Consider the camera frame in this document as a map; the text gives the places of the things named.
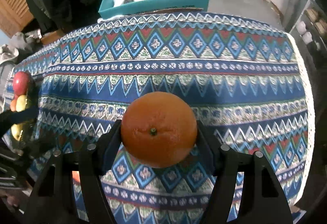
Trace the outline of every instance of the concrete floor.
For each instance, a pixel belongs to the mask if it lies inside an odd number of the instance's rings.
[[[210,0],[208,12],[247,17],[283,30],[279,15],[265,0]]]

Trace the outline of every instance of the wooden cabinet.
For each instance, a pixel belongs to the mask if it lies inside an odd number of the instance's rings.
[[[26,0],[0,0],[0,29],[12,37],[34,19]]]

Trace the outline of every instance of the apple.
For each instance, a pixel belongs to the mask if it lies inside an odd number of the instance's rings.
[[[11,111],[16,111],[16,104],[17,104],[17,99],[13,99],[12,102],[10,103]]]
[[[16,139],[17,141],[20,140],[21,136],[22,136],[22,123],[20,124],[14,124],[11,127],[11,134],[14,137],[14,139]]]
[[[27,72],[17,72],[14,76],[12,88],[14,93],[18,96],[25,95],[29,83],[31,82],[31,76]]]
[[[26,104],[27,104],[27,96],[26,95],[19,96],[16,102],[16,110],[18,112],[25,110]]]

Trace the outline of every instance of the blue patterned fabric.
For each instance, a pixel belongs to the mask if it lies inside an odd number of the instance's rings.
[[[77,151],[87,135],[96,141],[138,97],[171,92],[221,142],[244,153],[262,151],[289,203],[296,199],[308,111],[295,53],[282,31],[210,13],[136,16],[79,29],[31,56],[14,69],[8,93],[21,70],[40,86],[35,138],[52,133],[64,152]],[[46,157],[31,173],[39,173]],[[102,178],[118,224],[197,223],[214,183],[196,147],[181,163],[153,169],[121,146]],[[242,185],[239,173],[228,220],[237,216]],[[74,189],[87,218],[78,183]]]

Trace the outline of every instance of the metal screw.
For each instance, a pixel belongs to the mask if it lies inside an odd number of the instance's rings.
[[[262,158],[264,156],[264,154],[261,152],[261,151],[257,151],[255,153],[255,155],[258,157],[258,158]]]
[[[87,146],[87,149],[88,150],[94,150],[94,149],[96,149],[96,144],[89,144],[88,146]]]
[[[61,151],[59,149],[56,149],[55,151],[53,151],[53,155],[55,157],[59,157],[61,155]]]
[[[223,151],[228,151],[230,149],[230,147],[228,145],[222,145],[220,148]]]

